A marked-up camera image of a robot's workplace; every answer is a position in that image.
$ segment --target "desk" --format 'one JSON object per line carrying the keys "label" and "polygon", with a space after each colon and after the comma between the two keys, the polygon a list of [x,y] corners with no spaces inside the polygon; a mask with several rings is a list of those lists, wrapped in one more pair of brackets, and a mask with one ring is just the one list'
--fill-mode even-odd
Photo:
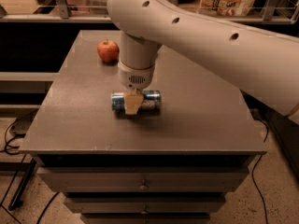
{"label": "desk", "polygon": [[117,31],[81,31],[21,146],[85,223],[207,223],[266,152],[238,88],[173,50],[147,90],[160,112],[111,110],[124,91],[96,46]]}

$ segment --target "drawer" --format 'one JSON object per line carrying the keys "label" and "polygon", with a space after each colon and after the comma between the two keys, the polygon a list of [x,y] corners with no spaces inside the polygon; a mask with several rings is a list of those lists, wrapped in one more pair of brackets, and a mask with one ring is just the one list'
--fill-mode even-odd
{"label": "drawer", "polygon": [[225,203],[218,196],[200,193],[103,193],[100,198],[67,198],[64,204],[73,213],[210,213]]}
{"label": "drawer", "polygon": [[209,215],[101,215],[82,214],[85,224],[207,224]]}
{"label": "drawer", "polygon": [[174,192],[235,190],[247,168],[46,168],[37,173],[53,191]]}

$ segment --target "floor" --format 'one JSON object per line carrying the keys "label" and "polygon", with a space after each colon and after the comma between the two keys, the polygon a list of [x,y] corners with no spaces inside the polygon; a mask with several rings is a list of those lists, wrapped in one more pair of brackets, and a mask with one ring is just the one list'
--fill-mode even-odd
{"label": "floor", "polygon": [[[4,134],[7,127],[20,116],[22,112],[12,112],[7,108],[0,108],[0,148],[3,149]],[[260,133],[261,139],[266,136],[266,129],[259,121],[255,122],[256,130]],[[280,150],[275,136],[268,134],[265,141],[268,152],[263,156],[255,169],[256,183],[263,194],[267,209],[269,224],[294,224],[299,220],[299,181],[294,176],[285,156]],[[13,146],[21,145],[21,139],[11,143]],[[23,155],[8,156],[0,153],[0,161],[21,161]],[[249,166],[250,173],[257,161],[257,158]],[[0,172],[0,198],[4,197],[8,185],[13,177],[12,172]],[[21,173],[13,182],[12,188],[5,198],[3,205],[9,206],[10,200],[21,180]],[[36,223],[44,207],[47,205],[54,192],[52,192],[38,175],[33,175],[23,193],[22,206],[10,212],[21,224]],[[258,190],[255,188],[252,177],[249,175],[236,192],[226,195],[227,203],[217,212],[211,215],[209,224],[221,223],[251,223],[263,224],[265,214],[263,202]],[[63,204],[64,195],[60,193],[47,209],[41,224],[59,223],[79,224],[82,221],[79,214],[71,213]],[[14,224],[15,221],[3,208],[0,209],[0,223]]]}

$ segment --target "apple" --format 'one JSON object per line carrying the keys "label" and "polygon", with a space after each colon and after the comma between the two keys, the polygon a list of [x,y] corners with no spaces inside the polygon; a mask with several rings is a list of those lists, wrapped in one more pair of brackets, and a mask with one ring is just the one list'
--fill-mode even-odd
{"label": "apple", "polygon": [[97,53],[104,63],[112,63],[118,60],[120,49],[115,41],[106,39],[97,45]]}

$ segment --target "white robotic arm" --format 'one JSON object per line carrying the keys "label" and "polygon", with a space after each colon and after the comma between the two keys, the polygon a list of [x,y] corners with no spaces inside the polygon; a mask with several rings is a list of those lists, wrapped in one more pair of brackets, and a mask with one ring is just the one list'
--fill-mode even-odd
{"label": "white robotic arm", "polygon": [[[299,123],[298,38],[187,12],[168,1],[107,1],[110,18],[123,31],[119,67],[129,93],[150,84],[156,53],[166,45]],[[135,106],[132,114],[140,105],[125,102]]]}

